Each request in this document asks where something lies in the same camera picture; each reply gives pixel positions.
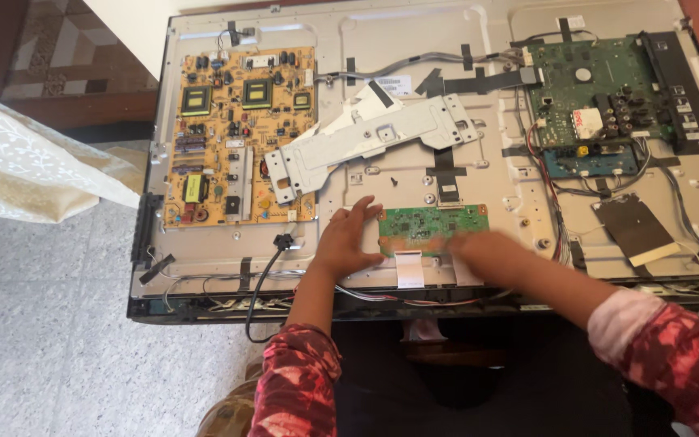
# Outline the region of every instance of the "black plastic bracket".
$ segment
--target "black plastic bracket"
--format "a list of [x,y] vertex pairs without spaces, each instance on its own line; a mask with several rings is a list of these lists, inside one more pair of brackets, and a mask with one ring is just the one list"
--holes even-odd
[[146,263],[150,260],[148,248],[152,239],[155,210],[163,202],[163,196],[152,193],[142,194],[139,198],[137,227],[133,231],[133,246],[131,247],[131,262]]
[[239,45],[239,33],[236,31],[236,22],[228,22],[228,36],[231,37],[231,47],[236,47]]

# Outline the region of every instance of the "white curtain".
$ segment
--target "white curtain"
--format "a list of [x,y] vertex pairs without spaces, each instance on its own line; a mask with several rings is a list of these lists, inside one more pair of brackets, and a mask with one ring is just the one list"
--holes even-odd
[[99,197],[136,208],[144,183],[139,167],[0,104],[0,217],[59,223]]

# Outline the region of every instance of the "red floral shirt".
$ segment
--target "red floral shirt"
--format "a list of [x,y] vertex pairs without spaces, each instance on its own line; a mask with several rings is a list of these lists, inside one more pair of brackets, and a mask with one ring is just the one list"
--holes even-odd
[[[699,435],[699,317],[674,303],[621,289],[589,318],[597,356],[656,391]],[[263,353],[250,436],[336,435],[333,383],[339,352],[312,325],[288,325]]]

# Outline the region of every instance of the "black cable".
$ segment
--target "black cable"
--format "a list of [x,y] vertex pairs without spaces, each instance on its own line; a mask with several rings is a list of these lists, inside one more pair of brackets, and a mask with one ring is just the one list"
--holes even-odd
[[[595,38],[595,42],[597,43],[600,41],[600,38],[597,37],[596,34],[593,34],[592,32],[588,30],[571,30],[571,34],[589,34],[592,35],[593,38]],[[562,32],[547,32],[546,34],[538,34],[538,35],[532,35],[527,38],[525,38],[523,41],[530,41],[535,38],[542,38],[544,36],[553,36],[553,35],[562,35]]]
[[223,34],[225,34],[226,32],[228,32],[228,34],[230,34],[231,32],[233,32],[234,34],[245,36],[245,34],[243,34],[242,32],[239,32],[238,30],[230,30],[230,29],[223,30],[222,32],[220,32],[220,35],[218,35],[218,49],[219,49],[219,50],[224,50],[224,48],[223,48],[223,40],[222,40],[221,37],[222,37]]
[[210,279],[212,278],[204,279],[204,282],[201,283],[201,291],[203,291],[204,295],[207,296],[207,299],[212,301],[212,303],[214,303],[215,305],[223,305],[222,302],[218,302],[217,300],[212,299],[212,296],[210,296],[209,293],[207,293],[207,282],[209,282]]
[[250,322],[252,322],[252,312],[255,309],[255,302],[258,299],[258,292],[260,291],[260,286],[263,285],[263,280],[266,279],[267,274],[269,274],[271,266],[274,265],[274,262],[277,260],[277,258],[280,257],[280,254],[283,251],[284,249],[282,248],[277,249],[277,253],[274,253],[274,256],[271,257],[271,261],[269,261],[269,263],[266,265],[266,268],[263,269],[263,273],[260,274],[260,279],[258,280],[258,283],[255,286],[255,290],[252,292],[252,298],[250,299],[250,307],[247,308],[247,317],[245,318],[245,333],[247,334],[247,339],[249,339],[250,342],[259,344],[266,343],[267,341],[271,340],[271,337],[277,335],[276,333],[273,333],[268,337],[264,338],[263,340],[256,340],[250,336]]

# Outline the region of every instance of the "white label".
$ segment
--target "white label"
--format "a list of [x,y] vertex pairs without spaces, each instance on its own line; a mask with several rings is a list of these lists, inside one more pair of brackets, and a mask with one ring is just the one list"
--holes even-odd
[[238,147],[244,147],[244,146],[245,146],[245,140],[226,140],[225,141],[226,148],[238,148]]
[[311,68],[304,70],[304,86],[312,86],[315,84],[315,73]]
[[584,23],[584,17],[581,15],[572,15],[572,16],[561,16],[558,18],[555,18],[555,21],[557,22],[557,28],[560,29],[560,18],[567,18],[568,19],[568,27],[573,30],[573,29],[583,29],[587,27],[587,24]]
[[519,310],[521,311],[549,311],[551,307],[549,305],[520,305]]
[[[374,81],[379,84],[385,91],[392,95],[412,95],[412,76],[380,76],[374,78]],[[371,82],[371,79],[365,79],[366,83]]]

